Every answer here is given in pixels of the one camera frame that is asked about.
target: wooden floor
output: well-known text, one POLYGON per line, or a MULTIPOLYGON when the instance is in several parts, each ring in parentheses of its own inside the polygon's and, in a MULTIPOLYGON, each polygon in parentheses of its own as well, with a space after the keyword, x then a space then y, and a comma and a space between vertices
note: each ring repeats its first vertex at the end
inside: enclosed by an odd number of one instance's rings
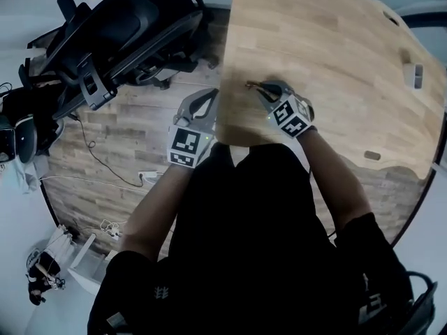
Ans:
MULTIPOLYGON (((214 39, 212 53, 222 58, 229 11, 216 10, 210 26, 214 39)), ((138 171, 163 172, 167 167, 166 136, 182 99, 207 87, 219 87, 220 66, 210 70, 205 62, 191 74, 180 73, 167 91, 154 87, 122 87, 119 95, 94 112, 78 110, 87 141, 94 140, 94 154, 126 180, 138 184, 138 171)), ((245 150, 232 148, 235 162, 245 150)), ((392 241, 405 224, 423 190, 425 181, 402 167, 369 170, 346 161, 364 185, 377 221, 388 241, 392 241)), ((125 184, 95 161, 88 152, 78 122, 66 119, 65 131, 50 150, 49 175, 64 175, 110 183, 54 177, 44 181, 54 212, 61 223, 81 231, 81 239, 97 234, 96 250, 107 253, 118 243, 99 230, 104 218, 125 222, 142 200, 150 185, 137 188, 125 184)), ((325 203, 312 182, 317 215, 328 232, 333 223, 325 203)), ((170 237, 162 255, 167 254, 170 237)))

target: white cloth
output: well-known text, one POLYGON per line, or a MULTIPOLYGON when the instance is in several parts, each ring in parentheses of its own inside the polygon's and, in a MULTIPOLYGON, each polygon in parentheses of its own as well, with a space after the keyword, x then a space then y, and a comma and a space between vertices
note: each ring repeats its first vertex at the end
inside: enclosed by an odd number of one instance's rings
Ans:
POLYGON ((75 250, 74 245, 72 245, 71 234, 64 234, 65 231, 67 231, 66 227, 59 225, 45 247, 45 252, 51 255, 60 267, 75 250))
POLYGON ((0 173, 1 185, 15 188, 22 191, 22 193, 32 193, 40 187, 41 182, 37 177, 33 163, 23 164, 16 157, 3 165, 4 170, 0 173))

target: black office chair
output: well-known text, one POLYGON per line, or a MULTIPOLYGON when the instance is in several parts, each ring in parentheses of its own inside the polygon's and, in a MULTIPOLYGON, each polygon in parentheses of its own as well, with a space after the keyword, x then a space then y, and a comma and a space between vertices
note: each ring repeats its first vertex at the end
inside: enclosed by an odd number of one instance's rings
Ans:
MULTIPOLYGON (((31 81, 42 82, 40 78, 31 81)), ((52 143, 61 135, 63 121, 55 121, 52 115, 59 109, 57 96, 63 90, 64 86, 59 83, 34 89, 22 87, 6 94, 2 115, 15 126, 15 148, 23 163, 32 160, 34 154, 47 154, 52 143)))
POLYGON ((210 39, 212 19, 203 0, 196 2, 198 7, 192 0, 104 0, 91 10, 58 0, 66 23, 41 70, 64 85, 53 119, 84 103, 97 110, 123 84, 166 89, 175 73, 192 72, 210 39))

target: wrist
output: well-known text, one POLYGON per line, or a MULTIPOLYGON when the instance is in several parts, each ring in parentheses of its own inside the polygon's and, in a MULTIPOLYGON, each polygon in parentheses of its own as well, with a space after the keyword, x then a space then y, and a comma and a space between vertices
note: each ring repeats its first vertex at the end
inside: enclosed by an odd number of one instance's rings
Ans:
POLYGON ((308 129, 306 129, 303 133, 299 134, 299 136, 296 137, 298 141, 307 138, 310 135, 316 135, 318 134, 318 129, 311 125, 308 129))
POLYGON ((192 167, 187 167, 179 164, 171 163, 169 169, 176 174, 192 174, 194 169, 192 167))

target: chair wheel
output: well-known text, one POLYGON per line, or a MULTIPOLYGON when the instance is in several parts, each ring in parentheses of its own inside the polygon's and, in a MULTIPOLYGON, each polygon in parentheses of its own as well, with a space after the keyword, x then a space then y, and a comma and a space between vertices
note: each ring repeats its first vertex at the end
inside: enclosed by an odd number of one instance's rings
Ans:
POLYGON ((161 91, 165 91, 166 89, 169 89, 170 87, 170 79, 166 78, 163 81, 159 81, 157 84, 155 84, 157 87, 160 87, 161 91))

